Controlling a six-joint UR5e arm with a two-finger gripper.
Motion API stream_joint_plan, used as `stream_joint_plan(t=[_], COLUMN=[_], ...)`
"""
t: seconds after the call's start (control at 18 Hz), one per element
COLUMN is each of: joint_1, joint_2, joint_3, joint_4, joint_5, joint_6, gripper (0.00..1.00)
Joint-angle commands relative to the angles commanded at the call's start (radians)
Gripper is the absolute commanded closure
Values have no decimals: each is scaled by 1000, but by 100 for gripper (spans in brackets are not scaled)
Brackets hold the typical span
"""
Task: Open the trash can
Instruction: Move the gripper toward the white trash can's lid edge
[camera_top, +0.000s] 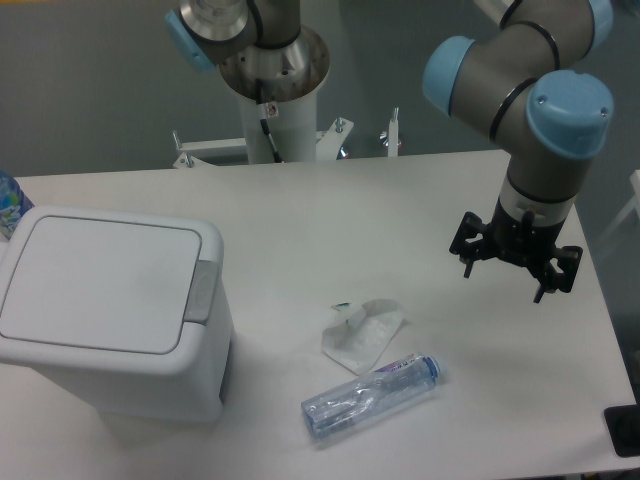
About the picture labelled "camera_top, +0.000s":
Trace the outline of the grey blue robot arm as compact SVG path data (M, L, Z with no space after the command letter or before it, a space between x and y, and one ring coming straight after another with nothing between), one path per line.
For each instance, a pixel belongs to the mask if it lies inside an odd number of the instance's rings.
M466 213L450 250L466 268L489 259L525 268L540 294L573 288L583 251L556 241L614 112L609 89L572 65L609 35L607 1L509 1L481 44L441 43L424 97L508 153L489 222ZM164 18L183 58L218 69L239 102L252 163L332 161L338 131L319 135L316 95L329 72L322 38L296 1L183 1Z

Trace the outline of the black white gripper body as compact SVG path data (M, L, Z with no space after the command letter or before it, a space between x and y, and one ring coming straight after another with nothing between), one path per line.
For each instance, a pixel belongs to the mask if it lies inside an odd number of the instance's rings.
M560 201L538 198L506 176L483 238L482 258L533 269L555 261L560 269L573 269L575 249L558 247L556 240L574 202L573 196Z

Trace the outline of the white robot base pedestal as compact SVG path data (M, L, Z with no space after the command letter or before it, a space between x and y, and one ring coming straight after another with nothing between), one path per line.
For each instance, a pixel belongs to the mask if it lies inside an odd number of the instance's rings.
M317 95L329 75L330 55L315 31L303 27L283 48L249 46L218 69L237 100L243 136L183 142L173 132L176 168L240 154L250 164L333 162L347 157L344 144L354 128L352 121L339 116L328 128L317 128Z

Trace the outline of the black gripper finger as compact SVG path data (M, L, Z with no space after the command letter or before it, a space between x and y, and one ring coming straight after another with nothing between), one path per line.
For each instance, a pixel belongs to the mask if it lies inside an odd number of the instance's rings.
M531 275L539 282L533 302L538 304L545 294L557 290L570 293L580 266L583 249L580 246L552 247L549 253L536 259Z
M469 278L477 261L493 258L490 225L475 213L467 211L454 235L449 252L464 264L463 276Z

